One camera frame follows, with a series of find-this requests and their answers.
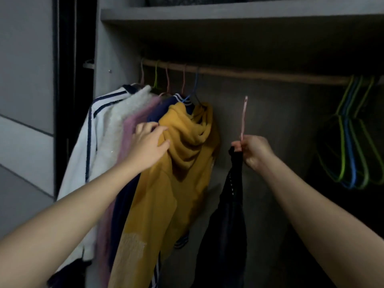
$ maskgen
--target person's left hand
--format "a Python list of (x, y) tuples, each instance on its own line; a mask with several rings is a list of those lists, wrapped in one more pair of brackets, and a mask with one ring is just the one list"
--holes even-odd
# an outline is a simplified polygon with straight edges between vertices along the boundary
[(153, 166), (169, 149), (169, 140), (157, 146), (160, 135), (167, 129), (157, 122), (138, 124), (132, 137), (131, 150), (124, 161), (137, 168), (138, 173)]

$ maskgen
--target forearm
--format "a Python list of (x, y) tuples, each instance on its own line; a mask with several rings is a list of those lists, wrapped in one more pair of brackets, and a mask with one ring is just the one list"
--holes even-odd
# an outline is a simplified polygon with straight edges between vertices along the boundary
[(260, 170), (305, 246), (338, 287), (381, 287), (384, 241), (271, 155)]
[(3, 238), (0, 287), (30, 288), (46, 281), (136, 175), (119, 164)]

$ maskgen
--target hand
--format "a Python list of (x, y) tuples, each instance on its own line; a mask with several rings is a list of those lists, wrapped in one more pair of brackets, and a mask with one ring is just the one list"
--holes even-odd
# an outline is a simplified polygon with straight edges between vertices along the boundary
[(268, 140), (257, 135), (244, 135), (242, 141), (234, 141), (231, 144), (235, 152), (243, 152), (245, 163), (253, 170), (259, 172), (264, 164), (264, 159), (274, 155)]
[(138, 174), (153, 166), (169, 149), (169, 140), (157, 146), (160, 135), (167, 129), (166, 126), (159, 126), (157, 122), (140, 123), (136, 126), (131, 150), (125, 161), (137, 168)]

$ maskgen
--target wardrobe back panel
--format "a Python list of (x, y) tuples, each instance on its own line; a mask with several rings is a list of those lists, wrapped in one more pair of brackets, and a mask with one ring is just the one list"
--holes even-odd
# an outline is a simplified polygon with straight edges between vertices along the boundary
[[(147, 68), (146, 83), (153, 83), (153, 73), (154, 68)], [(165, 89), (164, 70), (159, 70), (159, 81)], [(170, 81), (171, 89), (180, 92), (182, 73), (172, 71)], [(187, 74), (185, 93), (191, 92), (193, 83), (194, 75)], [(304, 177), (314, 155), (316, 131), (335, 111), (342, 94), (341, 87), (199, 77), (197, 96), (214, 108), (221, 148), (212, 171), (204, 211), (190, 230), (189, 243), (181, 250), (175, 250), (164, 262), (161, 287), (187, 288), (193, 282), (197, 251), (231, 167), (228, 149), (231, 141), (240, 135), (245, 95), (248, 96), (245, 132), (265, 136), (275, 153)], [(275, 264), (287, 220), (263, 180), (245, 166), (243, 188), (248, 238), (245, 287), (262, 287)]]

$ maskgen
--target dark item on top shelf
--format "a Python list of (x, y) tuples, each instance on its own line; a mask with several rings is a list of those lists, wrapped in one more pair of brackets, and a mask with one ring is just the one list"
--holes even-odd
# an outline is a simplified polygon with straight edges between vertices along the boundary
[(150, 7), (239, 3), (247, 0), (148, 0)]

